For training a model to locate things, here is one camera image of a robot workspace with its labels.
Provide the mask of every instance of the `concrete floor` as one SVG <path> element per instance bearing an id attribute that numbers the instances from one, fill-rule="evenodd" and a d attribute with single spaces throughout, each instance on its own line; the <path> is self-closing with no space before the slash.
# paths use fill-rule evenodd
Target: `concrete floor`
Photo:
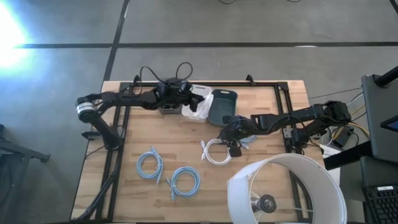
<path id="1" fill-rule="evenodd" d="M 4 10 L 14 20 L 11 31 L 0 36 L 0 49 L 15 40 L 19 44 L 112 43 L 122 4 L 123 0 L 0 1 L 0 20 Z M 237 0 L 229 6 L 217 0 L 132 0 L 120 40 L 382 41 L 398 41 L 398 15 L 388 0 Z M 0 52 L 0 123 L 18 144 L 51 153 L 47 164 L 32 161 L 15 223 L 69 219 L 87 146 L 80 133 L 90 128 L 78 120 L 74 103 L 79 96 L 99 92 L 110 51 Z M 305 80 L 311 98 L 359 87 L 361 76 L 388 71 L 396 66 L 395 58 L 398 47 L 119 49 L 110 80 L 132 80 L 143 65 L 160 77 L 170 77 L 179 63 L 189 61 L 194 66 L 192 80 L 242 80 L 247 74 L 257 80 Z M 144 74 L 143 79 L 154 77 Z M 347 102 L 359 92 L 310 102 Z M 358 100 L 350 109 L 362 104 Z M 365 117 L 358 123 L 367 126 Z M 356 198 L 344 187 L 355 175 L 342 171 L 347 198 Z"/>

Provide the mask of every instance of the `butcher block tabletop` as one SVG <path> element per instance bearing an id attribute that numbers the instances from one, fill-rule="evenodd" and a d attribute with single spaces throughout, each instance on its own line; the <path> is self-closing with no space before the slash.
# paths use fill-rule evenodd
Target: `butcher block tabletop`
<path id="1" fill-rule="evenodd" d="M 304 82 L 301 80 L 279 81 L 289 84 L 290 98 L 293 110 L 309 106 Z M 103 83 L 102 91 L 119 91 L 120 82 Z M 251 114 L 278 114 L 275 89 L 268 86 L 237 86 L 216 87 L 233 90 L 238 93 L 236 114 L 250 117 Z M 281 91 L 284 111 L 287 111 L 283 91 Z M 114 108 L 103 115 L 107 123 L 112 123 Z M 231 222 L 227 202 L 227 180 L 232 178 L 244 166 L 285 152 L 281 131 L 268 136 L 258 136 L 249 143 L 249 149 L 242 148 L 241 157 L 232 158 L 224 166 L 216 166 L 208 161 L 202 161 L 200 141 L 208 142 L 217 138 L 221 128 L 210 123 L 189 121 L 182 115 L 163 115 L 159 111 L 149 111 L 132 107 L 126 130 L 121 173 L 114 208 L 114 222 Z M 87 154 L 103 145 L 99 138 L 90 141 Z M 158 185 L 156 180 L 143 179 L 136 170 L 138 157 L 154 147 L 164 160 L 164 171 Z M 323 165 L 322 154 L 317 147 L 308 146 L 305 155 Z M 210 156 L 217 161 L 226 157 L 226 148 L 222 145 L 212 145 Z M 106 150 L 100 149 L 86 158 L 76 194 L 72 218 L 81 215 L 98 193 L 103 177 Z M 142 164 L 146 173 L 152 173 L 156 168 L 156 160 L 148 157 Z M 171 178 L 179 167 L 190 166 L 200 174 L 200 189 L 192 198 L 178 197 L 171 200 L 170 186 L 165 177 Z M 257 175 L 253 191 L 257 194 L 274 196 L 277 210 L 274 213 L 263 214 L 260 222 L 294 222 L 297 213 L 294 209 L 292 185 L 286 168 L 276 164 L 265 166 Z M 189 191 L 193 187 L 193 178 L 183 174 L 177 181 L 177 188 Z M 110 190 L 105 198 L 104 212 L 108 211 Z"/>

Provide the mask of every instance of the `coiled cable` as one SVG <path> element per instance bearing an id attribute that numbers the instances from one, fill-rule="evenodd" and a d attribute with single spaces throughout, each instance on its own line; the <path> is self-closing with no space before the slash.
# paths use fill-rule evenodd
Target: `coiled cable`
<path id="1" fill-rule="evenodd" d="M 142 162 L 144 161 L 145 158 L 147 158 L 148 156 L 152 156 L 156 159 L 157 161 L 157 166 L 156 166 L 156 170 L 153 174 L 147 174 L 142 170 Z M 157 153 L 157 151 L 155 150 L 155 148 L 152 146 L 152 148 L 150 149 L 149 152 L 145 152 L 143 153 L 137 161 L 137 173 L 138 175 L 140 175 L 142 178 L 145 179 L 156 179 L 156 185 L 159 183 L 160 181 L 160 177 L 162 176 L 162 171 L 163 171 L 163 159 L 161 158 L 161 156 L 159 155 L 159 153 Z"/>
<path id="2" fill-rule="evenodd" d="M 252 135 L 247 138 L 241 139 L 239 141 L 241 142 L 243 147 L 245 147 L 246 149 L 249 149 L 248 143 L 253 142 L 254 140 L 256 140 L 256 138 L 257 138 L 257 136 Z M 231 155 L 229 154 L 229 147 L 226 147 L 227 153 L 226 153 L 225 160 L 222 162 L 218 162 L 218 161 L 214 160 L 213 158 L 211 158 L 209 155 L 209 148 L 212 144 L 215 144 L 215 143 L 223 143 L 223 142 L 220 139 L 212 139 L 207 144 L 205 144 L 205 142 L 203 140 L 200 141 L 200 145 L 203 149 L 203 153 L 201 155 L 201 160 L 204 161 L 205 159 L 207 159 L 209 162 L 211 162 L 212 164 L 214 164 L 216 166 L 223 166 L 231 160 Z"/>
<path id="3" fill-rule="evenodd" d="M 189 174 L 193 177 L 194 181 L 195 181 L 195 185 L 193 186 L 193 188 L 188 191 L 188 192 L 181 192 L 179 191 L 179 189 L 176 186 L 177 183 L 177 179 L 181 174 Z M 170 185 L 170 190 L 171 190 L 171 196 L 172 196 L 172 201 L 175 201 L 175 196 L 178 195 L 180 197 L 193 197 L 197 194 L 198 190 L 199 190 L 199 186 L 200 186 L 200 175 L 198 173 L 198 171 L 196 171 L 194 168 L 192 167 L 180 167 L 178 169 L 176 169 L 173 173 L 173 176 L 171 179 L 167 178 L 167 183 L 169 183 Z"/>

